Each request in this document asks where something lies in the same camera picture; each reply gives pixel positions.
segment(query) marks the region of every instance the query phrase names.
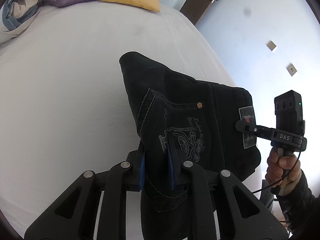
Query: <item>white bed sheet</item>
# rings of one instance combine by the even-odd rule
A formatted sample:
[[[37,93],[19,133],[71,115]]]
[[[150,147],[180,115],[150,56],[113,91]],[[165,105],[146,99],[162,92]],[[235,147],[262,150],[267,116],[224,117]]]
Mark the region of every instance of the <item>white bed sheet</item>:
[[[169,68],[234,86],[178,11],[114,3],[44,7],[0,46],[0,207],[22,236],[82,172],[101,172],[137,149],[119,58],[138,51]],[[261,186],[261,172],[247,186]],[[128,239],[142,239],[139,194],[128,194]]]

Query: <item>electrical outlet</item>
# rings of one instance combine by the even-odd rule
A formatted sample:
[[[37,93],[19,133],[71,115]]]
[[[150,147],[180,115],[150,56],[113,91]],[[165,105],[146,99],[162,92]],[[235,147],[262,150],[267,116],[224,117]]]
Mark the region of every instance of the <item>electrical outlet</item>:
[[[276,50],[276,48],[277,48],[277,45],[274,44],[272,41],[269,41],[267,46],[272,52],[274,52]]]
[[[293,76],[297,72],[297,69],[292,64],[287,66],[287,70],[288,70],[288,72],[290,73],[291,76]]]

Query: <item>beige sleeve cuff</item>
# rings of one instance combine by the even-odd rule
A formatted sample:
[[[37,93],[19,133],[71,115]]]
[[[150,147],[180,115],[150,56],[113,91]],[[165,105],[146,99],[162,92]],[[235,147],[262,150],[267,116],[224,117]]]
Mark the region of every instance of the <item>beige sleeve cuff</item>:
[[[285,186],[285,188],[283,190],[283,193],[280,196],[284,197],[284,196],[289,195],[294,190],[294,188],[298,185],[298,183],[299,183],[299,181],[301,179],[301,176],[302,176],[302,172],[300,170],[299,177],[295,181],[293,181],[290,184],[288,184],[287,186]]]

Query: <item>human hand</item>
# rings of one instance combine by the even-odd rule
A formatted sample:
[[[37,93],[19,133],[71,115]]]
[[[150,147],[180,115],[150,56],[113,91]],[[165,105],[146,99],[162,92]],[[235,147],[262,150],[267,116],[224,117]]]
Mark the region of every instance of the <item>human hand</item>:
[[[266,181],[268,182],[269,185],[272,183],[275,183],[279,179],[281,179],[283,175],[283,169],[285,170],[291,170],[294,164],[297,161],[296,156],[284,156],[282,158],[278,158],[278,153],[274,148],[271,149],[270,155],[267,159],[268,163],[268,169],[267,169],[267,174],[265,176]],[[300,161],[297,162],[297,165],[295,168],[290,172],[288,179],[287,179],[287,184],[290,184],[291,182],[295,181],[299,175],[300,175]],[[272,187],[276,187],[281,185],[282,181],[278,182]]]

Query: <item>person's arm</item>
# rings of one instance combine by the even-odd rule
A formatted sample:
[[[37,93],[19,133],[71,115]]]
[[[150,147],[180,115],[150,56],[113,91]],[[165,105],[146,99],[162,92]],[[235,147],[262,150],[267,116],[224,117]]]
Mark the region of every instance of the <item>person's arm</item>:
[[[267,182],[271,184],[281,179],[283,169],[292,169],[296,160],[295,156],[285,156],[279,159],[277,152],[272,149],[267,160]],[[281,196],[277,196],[277,199],[287,221],[288,229],[294,233],[311,213],[315,205],[315,197],[308,188],[307,179],[300,169],[300,161],[289,174],[284,193]]]

